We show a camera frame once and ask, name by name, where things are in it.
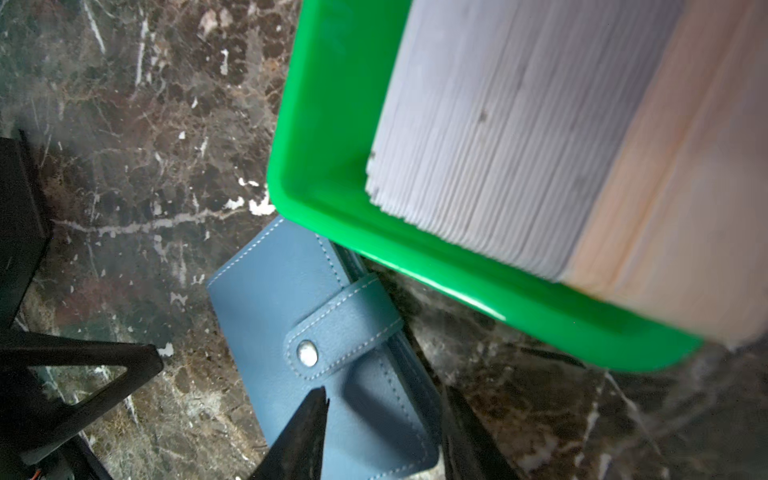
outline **marble floor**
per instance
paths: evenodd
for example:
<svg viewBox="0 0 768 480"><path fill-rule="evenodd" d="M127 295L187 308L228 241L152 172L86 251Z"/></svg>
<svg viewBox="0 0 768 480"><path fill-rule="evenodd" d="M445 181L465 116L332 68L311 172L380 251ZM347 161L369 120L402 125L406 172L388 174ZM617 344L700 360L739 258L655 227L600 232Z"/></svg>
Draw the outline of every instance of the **marble floor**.
<svg viewBox="0 0 768 480"><path fill-rule="evenodd" d="M116 480L247 478L266 451L204 282L275 215L266 163L296 0L0 0L0 134L54 235L18 321L153 343L165 371L84 432ZM370 264L435 378L534 479L768 477L768 339L627 374ZM68 402L111 369L54 369ZM440 468L421 478L441 478Z"/></svg>

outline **snap button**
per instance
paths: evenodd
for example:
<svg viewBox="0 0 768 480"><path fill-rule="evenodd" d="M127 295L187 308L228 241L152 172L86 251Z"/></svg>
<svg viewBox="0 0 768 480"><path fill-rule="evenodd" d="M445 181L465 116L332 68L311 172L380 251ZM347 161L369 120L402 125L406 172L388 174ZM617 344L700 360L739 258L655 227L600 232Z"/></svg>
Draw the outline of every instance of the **snap button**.
<svg viewBox="0 0 768 480"><path fill-rule="evenodd" d="M299 343L299 347L296 349L296 355L299 357L299 361L305 366L315 366L317 363L317 347L309 340L302 340Z"/></svg>

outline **green plastic tray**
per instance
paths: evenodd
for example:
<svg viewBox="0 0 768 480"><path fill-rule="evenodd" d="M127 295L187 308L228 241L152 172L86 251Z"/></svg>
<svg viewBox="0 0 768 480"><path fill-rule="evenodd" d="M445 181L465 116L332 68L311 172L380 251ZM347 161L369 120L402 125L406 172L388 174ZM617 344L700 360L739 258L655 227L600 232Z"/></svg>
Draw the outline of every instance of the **green plastic tray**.
<svg viewBox="0 0 768 480"><path fill-rule="evenodd" d="M643 371L700 340L422 232L370 204L365 166L408 0L306 0L267 180L278 211L587 362Z"/></svg>

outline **black object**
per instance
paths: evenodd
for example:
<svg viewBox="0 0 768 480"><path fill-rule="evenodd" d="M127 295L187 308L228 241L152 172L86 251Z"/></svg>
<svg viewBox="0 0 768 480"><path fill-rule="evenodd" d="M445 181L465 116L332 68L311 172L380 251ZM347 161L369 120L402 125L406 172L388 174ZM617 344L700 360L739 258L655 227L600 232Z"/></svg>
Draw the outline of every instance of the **black object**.
<svg viewBox="0 0 768 480"><path fill-rule="evenodd" d="M114 480L80 435L75 435L59 447L56 454L59 462L69 467L75 480ZM45 477L48 480L51 476L48 474Z"/></svg>
<svg viewBox="0 0 768 480"><path fill-rule="evenodd" d="M320 480L329 404L325 387L307 393L250 480Z"/></svg>
<svg viewBox="0 0 768 480"><path fill-rule="evenodd" d="M47 406L25 378L29 366L119 365L126 371L75 406ZM163 369L152 345L93 342L40 333L0 333L2 435L27 465L40 462Z"/></svg>
<svg viewBox="0 0 768 480"><path fill-rule="evenodd" d="M445 480L517 480L519 475L498 450L462 394L443 387L442 452Z"/></svg>
<svg viewBox="0 0 768 480"><path fill-rule="evenodd" d="M24 134L21 142L0 138L0 329L13 322L50 238Z"/></svg>
<svg viewBox="0 0 768 480"><path fill-rule="evenodd" d="M329 401L324 387L304 398L250 480L320 480ZM521 480L462 394L443 387L442 451L445 480Z"/></svg>

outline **blue leather wallet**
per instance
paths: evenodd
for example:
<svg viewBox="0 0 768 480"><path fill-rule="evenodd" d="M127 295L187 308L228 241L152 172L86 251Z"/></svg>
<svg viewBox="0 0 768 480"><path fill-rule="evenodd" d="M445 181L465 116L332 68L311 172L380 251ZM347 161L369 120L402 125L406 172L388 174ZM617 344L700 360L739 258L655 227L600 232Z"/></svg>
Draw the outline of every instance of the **blue leather wallet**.
<svg viewBox="0 0 768 480"><path fill-rule="evenodd" d="M438 393L357 254L278 217L207 287L269 445L325 386L324 480L400 478L437 462Z"/></svg>

